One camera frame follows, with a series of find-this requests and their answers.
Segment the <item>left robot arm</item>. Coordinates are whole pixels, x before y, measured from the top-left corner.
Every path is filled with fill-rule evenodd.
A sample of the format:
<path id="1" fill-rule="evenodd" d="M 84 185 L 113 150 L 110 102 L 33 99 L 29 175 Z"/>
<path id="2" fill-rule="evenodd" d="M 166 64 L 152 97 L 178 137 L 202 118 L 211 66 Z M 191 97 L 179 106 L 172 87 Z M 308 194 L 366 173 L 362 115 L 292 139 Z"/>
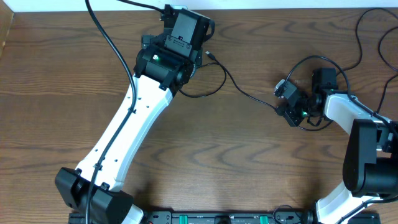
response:
<path id="1" fill-rule="evenodd" d="M 166 6 L 164 30 L 143 35 L 127 93 L 92 150 L 74 169 L 63 167 L 55 185 L 73 210 L 70 223 L 139 223 L 144 213 L 123 186 L 145 136 L 201 65 L 215 22 L 185 7 Z"/>

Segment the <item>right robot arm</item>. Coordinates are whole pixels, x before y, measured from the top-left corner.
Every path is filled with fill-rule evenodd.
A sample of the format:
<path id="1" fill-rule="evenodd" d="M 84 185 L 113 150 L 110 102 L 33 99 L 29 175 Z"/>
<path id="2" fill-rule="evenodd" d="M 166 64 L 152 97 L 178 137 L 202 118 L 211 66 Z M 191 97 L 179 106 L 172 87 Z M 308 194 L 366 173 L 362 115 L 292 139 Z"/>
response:
<path id="1" fill-rule="evenodd" d="M 310 96 L 288 79 L 276 84 L 274 94 L 286 100 L 276 113 L 290 126 L 315 116 L 349 134 L 342 183 L 305 212 L 302 223 L 348 223 L 370 205 L 397 201 L 397 122 L 340 91 L 333 68 L 313 71 Z"/>

